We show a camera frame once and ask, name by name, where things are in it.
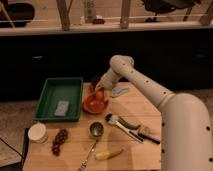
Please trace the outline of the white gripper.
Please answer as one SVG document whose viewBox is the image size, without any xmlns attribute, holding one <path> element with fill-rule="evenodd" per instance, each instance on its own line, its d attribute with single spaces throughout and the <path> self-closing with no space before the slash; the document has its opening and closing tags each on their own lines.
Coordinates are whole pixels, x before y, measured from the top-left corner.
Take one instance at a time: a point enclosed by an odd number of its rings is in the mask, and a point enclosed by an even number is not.
<svg viewBox="0 0 213 171">
<path fill-rule="evenodd" d="M 119 75 L 112 69 L 109 69 L 98 81 L 95 89 L 104 88 L 106 90 L 112 90 L 119 81 Z"/>
</svg>

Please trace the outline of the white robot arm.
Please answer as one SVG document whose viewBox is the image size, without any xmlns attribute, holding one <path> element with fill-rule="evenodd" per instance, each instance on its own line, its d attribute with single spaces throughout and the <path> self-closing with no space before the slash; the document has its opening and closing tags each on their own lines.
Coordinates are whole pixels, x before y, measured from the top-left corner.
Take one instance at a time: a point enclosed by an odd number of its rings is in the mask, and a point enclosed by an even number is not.
<svg viewBox="0 0 213 171">
<path fill-rule="evenodd" d="M 173 93 L 134 68 L 130 56 L 114 55 L 97 88 L 112 90 L 124 77 L 161 113 L 161 171 L 213 171 L 213 140 L 206 105 Z"/>
</svg>

